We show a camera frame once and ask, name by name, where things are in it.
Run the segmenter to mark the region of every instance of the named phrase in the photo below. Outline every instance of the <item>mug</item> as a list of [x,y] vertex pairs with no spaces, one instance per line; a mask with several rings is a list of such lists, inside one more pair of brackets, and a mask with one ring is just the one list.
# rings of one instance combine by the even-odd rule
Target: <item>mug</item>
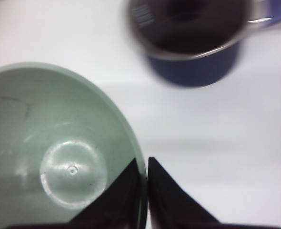
[[281,0],[131,0],[129,22],[153,68],[181,85],[216,82],[239,41],[281,21]]

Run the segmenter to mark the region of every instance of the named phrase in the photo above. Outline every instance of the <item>plastic bowl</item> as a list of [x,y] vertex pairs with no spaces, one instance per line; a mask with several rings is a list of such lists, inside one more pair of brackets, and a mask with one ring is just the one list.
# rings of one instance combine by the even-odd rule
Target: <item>plastic bowl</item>
[[147,211],[146,170],[118,108],[74,72],[43,63],[0,68],[0,228],[67,222],[136,158]]

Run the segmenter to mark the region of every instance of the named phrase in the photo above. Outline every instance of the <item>white table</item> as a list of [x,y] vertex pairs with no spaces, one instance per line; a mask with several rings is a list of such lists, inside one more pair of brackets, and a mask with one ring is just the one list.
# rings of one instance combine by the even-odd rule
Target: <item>white table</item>
[[79,73],[121,109],[145,158],[216,218],[281,226],[281,24],[247,38],[226,78],[180,88],[135,48],[126,6],[0,0],[0,66],[48,62]]

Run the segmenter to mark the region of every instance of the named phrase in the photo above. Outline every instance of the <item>mug rim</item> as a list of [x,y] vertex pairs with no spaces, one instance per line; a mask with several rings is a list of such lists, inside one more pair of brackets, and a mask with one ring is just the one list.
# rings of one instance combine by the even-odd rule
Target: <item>mug rim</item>
[[155,45],[153,45],[151,42],[147,41],[139,30],[136,28],[135,23],[133,22],[133,15],[132,15],[132,8],[135,3],[137,3],[139,0],[130,0],[130,3],[128,4],[128,24],[130,28],[130,32],[134,36],[135,40],[137,41],[137,45],[140,46],[145,52],[156,59],[165,60],[165,61],[185,61],[185,60],[194,60],[198,58],[202,58],[205,56],[212,55],[214,53],[217,53],[219,51],[222,51],[239,40],[243,38],[245,35],[247,35],[250,31],[255,28],[252,26],[250,28],[249,20],[252,18],[260,19],[264,18],[267,15],[268,12],[268,2],[267,1],[260,1],[260,0],[252,0],[252,1],[246,1],[248,4],[247,6],[247,13],[245,15],[244,23],[243,25],[237,29],[237,31],[222,45],[219,45],[218,47],[206,51],[206,52],[200,52],[200,53],[178,53],[178,52],[171,52],[164,49],[161,49]]

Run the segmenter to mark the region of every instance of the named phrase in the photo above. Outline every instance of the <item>bowl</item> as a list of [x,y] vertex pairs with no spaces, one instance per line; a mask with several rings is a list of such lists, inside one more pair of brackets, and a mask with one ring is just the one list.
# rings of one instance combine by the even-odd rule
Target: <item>bowl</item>
[[70,221],[136,158],[139,220],[146,170],[132,129],[95,85],[45,63],[0,68],[0,228]]

